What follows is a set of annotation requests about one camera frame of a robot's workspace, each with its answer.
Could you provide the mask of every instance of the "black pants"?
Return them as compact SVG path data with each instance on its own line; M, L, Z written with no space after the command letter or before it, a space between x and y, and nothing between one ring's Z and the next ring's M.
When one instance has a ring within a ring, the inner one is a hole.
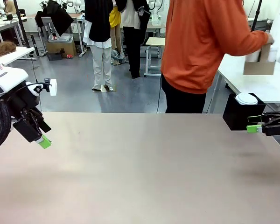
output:
M125 35L127 56L130 63L132 77L140 74L140 30L133 27L123 27Z
M166 94L166 113L202 113L206 94L192 94L172 87L162 75L162 89Z

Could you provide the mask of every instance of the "person in orange sweatshirt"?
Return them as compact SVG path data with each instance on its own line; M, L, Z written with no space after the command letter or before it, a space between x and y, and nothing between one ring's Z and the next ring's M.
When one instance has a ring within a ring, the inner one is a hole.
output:
M248 55L266 43L272 36L251 32L242 0L170 0L161 67L166 113L202 113L224 54Z

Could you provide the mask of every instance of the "black corrugated hose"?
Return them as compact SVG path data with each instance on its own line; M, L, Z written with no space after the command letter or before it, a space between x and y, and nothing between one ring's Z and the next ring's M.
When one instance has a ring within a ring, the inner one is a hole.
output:
M0 146L8 137L11 128L11 116L4 101L0 101Z

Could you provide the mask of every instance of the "hand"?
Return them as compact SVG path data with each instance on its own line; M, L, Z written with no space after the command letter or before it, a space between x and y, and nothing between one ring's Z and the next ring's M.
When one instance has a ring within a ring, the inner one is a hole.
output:
M272 43L272 44L273 44L273 43L275 42L274 38L272 37L272 35L271 35L270 33L267 32L267 34L268 34L269 38L267 39L267 42L266 42L266 43L267 43L267 44L268 44L268 43Z

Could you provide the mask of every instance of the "brown fur object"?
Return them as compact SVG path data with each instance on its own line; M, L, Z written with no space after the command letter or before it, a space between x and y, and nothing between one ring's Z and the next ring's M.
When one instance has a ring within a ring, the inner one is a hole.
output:
M4 41L0 43L0 56L15 52L16 45L12 42Z

